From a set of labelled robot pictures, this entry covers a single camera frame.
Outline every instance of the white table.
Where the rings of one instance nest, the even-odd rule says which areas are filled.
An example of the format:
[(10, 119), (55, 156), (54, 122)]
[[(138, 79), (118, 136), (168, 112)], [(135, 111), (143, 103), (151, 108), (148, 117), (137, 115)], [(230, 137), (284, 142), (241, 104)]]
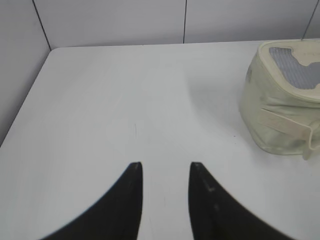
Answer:
[(52, 51), (0, 148), (0, 239), (52, 233), (141, 161), (138, 239), (192, 240), (194, 161), (277, 230), (318, 240), (320, 161), (262, 151), (238, 111), (260, 43)]

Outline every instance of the scratch mark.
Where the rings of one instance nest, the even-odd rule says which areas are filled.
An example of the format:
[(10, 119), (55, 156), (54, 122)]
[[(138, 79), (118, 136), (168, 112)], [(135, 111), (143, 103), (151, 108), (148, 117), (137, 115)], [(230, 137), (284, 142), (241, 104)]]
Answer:
[(212, 192), (214, 192), (215, 190), (216, 190), (216, 188), (214, 187), (214, 186), (210, 186), (209, 184), (208, 184), (208, 182), (204, 182), (204, 184), (205, 184), (205, 187), (208, 189), (208, 191), (210, 192), (210, 193), (212, 193)]
[(134, 124), (134, 136), (137, 138), (137, 124)]

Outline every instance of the mesh panel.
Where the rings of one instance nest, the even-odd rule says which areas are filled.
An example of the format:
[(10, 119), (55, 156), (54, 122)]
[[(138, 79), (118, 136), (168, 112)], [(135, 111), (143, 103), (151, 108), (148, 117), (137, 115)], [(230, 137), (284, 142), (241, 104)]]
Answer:
[(295, 88), (314, 89), (320, 84), (320, 62), (303, 66), (290, 48), (270, 47), (269, 52), (285, 79)]

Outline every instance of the black plastic claw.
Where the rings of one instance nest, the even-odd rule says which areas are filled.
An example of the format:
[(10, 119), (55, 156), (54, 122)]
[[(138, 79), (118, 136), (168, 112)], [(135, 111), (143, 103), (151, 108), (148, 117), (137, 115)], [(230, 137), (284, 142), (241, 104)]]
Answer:
[(191, 163), (188, 198), (195, 240), (291, 240), (238, 203), (202, 163)]
[(143, 204), (143, 170), (131, 163), (87, 211), (43, 240), (135, 240)]

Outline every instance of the white wall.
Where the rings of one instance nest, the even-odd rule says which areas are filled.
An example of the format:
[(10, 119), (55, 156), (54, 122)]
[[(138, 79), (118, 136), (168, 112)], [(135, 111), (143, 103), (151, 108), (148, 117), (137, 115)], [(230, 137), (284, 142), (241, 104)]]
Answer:
[(185, 42), (298, 39), (306, 29), (316, 2), (188, 0)]
[(51, 47), (182, 43), (185, 0), (36, 0)]
[(306, 38), (320, 38), (320, 3), (318, 4), (313, 19), (310, 23), (310, 27), (305, 35)]
[(31, 0), (0, 0), (0, 145), (49, 47)]

